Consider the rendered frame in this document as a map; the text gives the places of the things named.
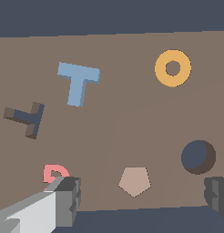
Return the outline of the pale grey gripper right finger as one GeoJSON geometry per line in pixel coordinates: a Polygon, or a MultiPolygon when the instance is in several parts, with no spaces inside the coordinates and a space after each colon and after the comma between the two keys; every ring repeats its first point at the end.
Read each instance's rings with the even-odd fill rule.
{"type": "Polygon", "coordinates": [[[206,177],[204,186],[207,204],[224,219],[224,177],[206,177]]]}

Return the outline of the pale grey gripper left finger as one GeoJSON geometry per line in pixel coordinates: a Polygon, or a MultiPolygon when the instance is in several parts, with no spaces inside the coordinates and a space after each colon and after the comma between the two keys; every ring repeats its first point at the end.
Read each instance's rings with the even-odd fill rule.
{"type": "Polygon", "coordinates": [[[0,233],[51,233],[56,227],[72,227],[80,186],[80,177],[57,177],[45,191],[0,210],[0,233]]]}

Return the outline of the pink D-shaped block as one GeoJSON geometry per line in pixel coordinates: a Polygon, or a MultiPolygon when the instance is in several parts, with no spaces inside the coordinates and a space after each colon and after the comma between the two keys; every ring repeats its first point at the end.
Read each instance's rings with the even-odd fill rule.
{"type": "Polygon", "coordinates": [[[47,164],[44,165],[44,174],[43,174],[43,182],[50,184],[52,183],[57,176],[68,177],[69,172],[67,169],[58,164],[47,164]]]}

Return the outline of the beige pentagon block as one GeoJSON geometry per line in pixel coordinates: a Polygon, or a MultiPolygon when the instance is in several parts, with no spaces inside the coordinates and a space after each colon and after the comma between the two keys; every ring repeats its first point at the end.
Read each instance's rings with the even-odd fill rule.
{"type": "Polygon", "coordinates": [[[148,170],[145,167],[126,167],[118,186],[135,198],[151,188],[148,170]]]}

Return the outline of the blue T-shaped block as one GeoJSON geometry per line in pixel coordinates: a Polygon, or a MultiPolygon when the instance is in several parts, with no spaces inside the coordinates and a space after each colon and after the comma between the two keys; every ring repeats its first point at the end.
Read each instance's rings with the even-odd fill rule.
{"type": "Polygon", "coordinates": [[[57,74],[70,80],[67,103],[70,106],[83,106],[87,83],[98,84],[100,70],[87,66],[59,63],[57,74]]]}

